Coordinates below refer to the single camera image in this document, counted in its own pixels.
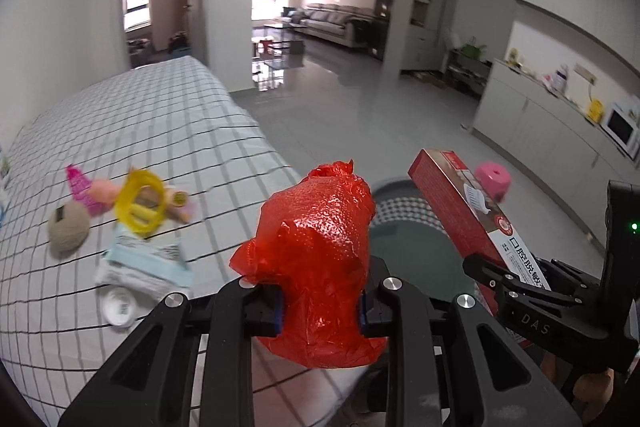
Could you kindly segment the right human hand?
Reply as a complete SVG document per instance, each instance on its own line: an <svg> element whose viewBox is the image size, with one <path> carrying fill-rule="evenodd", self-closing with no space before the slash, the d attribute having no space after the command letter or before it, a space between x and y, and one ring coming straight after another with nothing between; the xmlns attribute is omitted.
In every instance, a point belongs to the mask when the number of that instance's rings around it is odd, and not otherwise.
<svg viewBox="0 0 640 427"><path fill-rule="evenodd" d="M540 369L555 386L567 382L568 373L565 367L552 353L544 352ZM599 374L585 374L580 376L570 389L570 404L584 425L594 421L611 400L614 377L613 369Z"/></svg>

